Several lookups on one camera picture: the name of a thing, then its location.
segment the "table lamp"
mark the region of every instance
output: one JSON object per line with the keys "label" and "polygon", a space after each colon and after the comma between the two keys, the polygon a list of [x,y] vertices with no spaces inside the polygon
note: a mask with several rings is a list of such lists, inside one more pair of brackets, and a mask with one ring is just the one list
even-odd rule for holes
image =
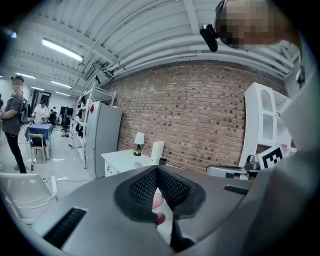
{"label": "table lamp", "polygon": [[141,156],[140,151],[142,150],[142,147],[140,145],[145,143],[145,134],[143,132],[137,132],[136,136],[135,136],[134,143],[138,144],[138,146],[136,147],[136,150],[133,152],[133,154],[136,157],[139,157],[139,156]]}

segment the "black pants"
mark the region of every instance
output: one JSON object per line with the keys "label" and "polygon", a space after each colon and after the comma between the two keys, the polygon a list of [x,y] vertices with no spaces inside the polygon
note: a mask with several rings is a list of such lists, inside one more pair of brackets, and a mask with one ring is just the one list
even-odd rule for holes
{"label": "black pants", "polygon": [[18,135],[12,135],[8,132],[5,132],[6,139],[8,141],[9,147],[11,149],[12,154],[15,157],[16,163],[19,166],[19,170],[21,174],[26,174],[26,167],[24,164],[24,160],[22,159],[22,155],[20,152],[20,148],[18,146]]}

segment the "white ceiling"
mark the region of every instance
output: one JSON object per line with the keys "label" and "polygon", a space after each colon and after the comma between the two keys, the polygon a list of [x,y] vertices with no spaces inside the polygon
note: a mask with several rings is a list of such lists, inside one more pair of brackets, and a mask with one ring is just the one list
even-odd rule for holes
{"label": "white ceiling", "polygon": [[[83,77],[92,64],[102,83],[145,67],[185,61],[221,60],[261,69],[278,78],[292,71],[296,52],[285,41],[249,52],[221,45],[209,51],[199,34],[213,23],[219,0],[48,0],[17,31],[1,72],[33,75],[36,87],[78,96],[92,86]],[[84,56],[80,63],[42,45],[47,38]],[[63,89],[50,81],[72,86]]]}

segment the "fluorescent light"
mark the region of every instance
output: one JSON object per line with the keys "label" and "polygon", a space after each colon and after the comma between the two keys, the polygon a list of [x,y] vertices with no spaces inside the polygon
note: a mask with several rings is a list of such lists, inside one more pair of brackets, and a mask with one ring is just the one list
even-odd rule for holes
{"label": "fluorescent light", "polygon": [[23,76],[23,77],[26,77],[26,78],[32,78],[32,79],[36,79],[34,76],[32,75],[27,75],[27,74],[21,74],[21,73],[16,73],[17,75],[19,76]]}
{"label": "fluorescent light", "polygon": [[42,88],[33,87],[33,86],[30,86],[30,87],[33,88],[33,89],[39,90],[39,91],[44,91],[44,89],[42,89]]}
{"label": "fluorescent light", "polygon": [[65,85],[65,84],[62,84],[62,83],[59,83],[59,82],[55,82],[55,81],[51,81],[51,83],[56,84],[56,85],[60,85],[60,86],[64,86],[64,87],[67,87],[67,88],[70,88],[70,89],[72,88],[69,85]]}
{"label": "fluorescent light", "polygon": [[58,92],[58,91],[56,91],[55,93],[56,93],[56,94],[62,94],[62,95],[65,95],[65,96],[70,97],[70,95],[69,95],[69,94],[65,94],[65,93],[62,93],[62,92]]}
{"label": "fluorescent light", "polygon": [[56,50],[62,54],[68,55],[71,58],[74,58],[75,60],[77,60],[78,62],[82,62],[82,60],[84,59],[83,56],[76,54],[75,52],[63,47],[62,45],[57,44],[56,42],[52,42],[48,39],[42,39],[42,44],[46,47],[49,47],[53,50]]}

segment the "blue tablecloth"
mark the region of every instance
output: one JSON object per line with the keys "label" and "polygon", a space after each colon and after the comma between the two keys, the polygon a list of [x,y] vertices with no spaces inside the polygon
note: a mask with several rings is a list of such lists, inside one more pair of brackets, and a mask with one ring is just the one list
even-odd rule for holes
{"label": "blue tablecloth", "polygon": [[26,128],[25,134],[24,136],[26,137],[26,140],[29,140],[29,134],[42,134],[43,138],[45,140],[49,139],[49,136],[51,135],[52,131],[53,131],[54,127],[53,125],[50,124],[38,124],[38,123],[34,123],[29,125]]}

